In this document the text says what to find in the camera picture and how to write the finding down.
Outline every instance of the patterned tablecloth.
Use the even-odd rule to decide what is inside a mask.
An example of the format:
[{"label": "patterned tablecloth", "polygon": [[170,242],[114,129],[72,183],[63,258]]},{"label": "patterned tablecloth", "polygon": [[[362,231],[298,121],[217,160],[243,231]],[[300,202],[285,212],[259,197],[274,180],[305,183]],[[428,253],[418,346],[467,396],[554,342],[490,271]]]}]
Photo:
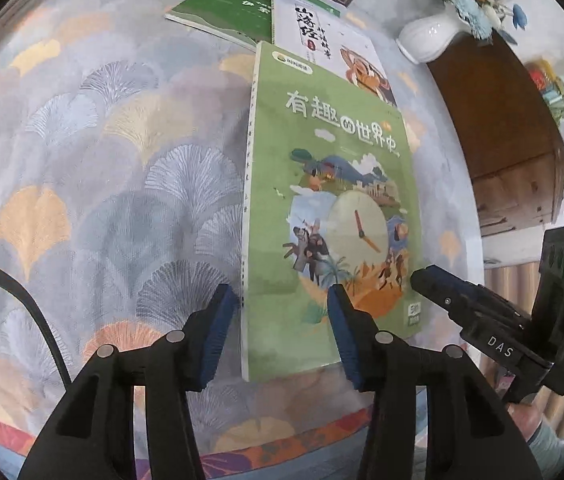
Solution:
[{"label": "patterned tablecloth", "polygon": [[[36,298],[72,376],[102,343],[149,345],[218,283],[238,284],[254,55],[163,19],[180,1],[45,0],[0,46],[0,267]],[[406,61],[373,17],[378,5],[359,1],[345,17],[372,38],[406,120],[424,256],[481,281],[475,201],[444,102],[428,69]],[[238,336],[236,322],[216,379],[189,396],[207,475],[345,478],[371,397],[339,365],[245,383]],[[437,349],[455,341],[438,308],[415,338]],[[37,327],[0,290],[8,476],[62,393]],[[141,389],[135,404],[142,478]]]}]

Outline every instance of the clock hand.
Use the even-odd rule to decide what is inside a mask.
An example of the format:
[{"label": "clock hand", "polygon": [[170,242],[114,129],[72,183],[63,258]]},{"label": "clock hand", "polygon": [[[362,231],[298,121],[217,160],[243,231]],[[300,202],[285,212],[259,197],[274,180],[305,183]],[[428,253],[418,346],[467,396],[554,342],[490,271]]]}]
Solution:
[{"label": "clock hand", "polygon": [[380,252],[380,248],[375,245],[371,240],[369,240],[367,237],[363,236],[362,239],[369,244],[369,246],[376,252],[379,253]]},{"label": "clock hand", "polygon": [[357,209],[354,211],[354,213],[356,215],[356,224],[358,225],[358,236],[360,238],[364,238],[364,231],[362,230],[362,222],[360,221],[360,214],[358,213]]}]

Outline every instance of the metal screw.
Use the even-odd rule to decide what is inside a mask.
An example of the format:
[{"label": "metal screw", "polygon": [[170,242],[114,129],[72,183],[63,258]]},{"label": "metal screw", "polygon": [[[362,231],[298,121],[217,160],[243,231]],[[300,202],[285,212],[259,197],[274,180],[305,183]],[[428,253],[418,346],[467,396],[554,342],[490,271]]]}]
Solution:
[{"label": "metal screw", "polygon": [[100,348],[98,348],[97,354],[98,357],[108,357],[113,354],[113,351],[113,345],[102,345]]},{"label": "metal screw", "polygon": [[376,334],[376,341],[383,345],[390,345],[393,342],[393,334],[381,330]]},{"label": "metal screw", "polygon": [[453,359],[459,359],[464,355],[464,351],[458,345],[447,346],[445,352]]},{"label": "metal screw", "polygon": [[169,343],[179,343],[184,339],[184,332],[182,330],[171,330],[166,335],[166,341]]}]

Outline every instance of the white book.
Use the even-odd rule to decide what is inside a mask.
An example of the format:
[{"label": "white book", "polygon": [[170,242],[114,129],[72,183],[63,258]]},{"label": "white book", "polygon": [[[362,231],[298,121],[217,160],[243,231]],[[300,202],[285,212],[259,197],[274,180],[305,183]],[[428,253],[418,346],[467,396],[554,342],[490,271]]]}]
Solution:
[{"label": "white book", "polygon": [[371,40],[306,0],[271,0],[273,43],[395,105]]}]

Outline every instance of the human hand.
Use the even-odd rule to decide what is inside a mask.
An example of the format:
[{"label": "human hand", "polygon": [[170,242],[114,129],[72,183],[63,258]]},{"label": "human hand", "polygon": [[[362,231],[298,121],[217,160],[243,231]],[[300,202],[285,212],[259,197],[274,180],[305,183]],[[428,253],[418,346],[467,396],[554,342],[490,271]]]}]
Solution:
[{"label": "human hand", "polygon": [[542,422],[542,412],[533,405],[508,404],[508,414],[522,433],[524,440],[529,440]]}]

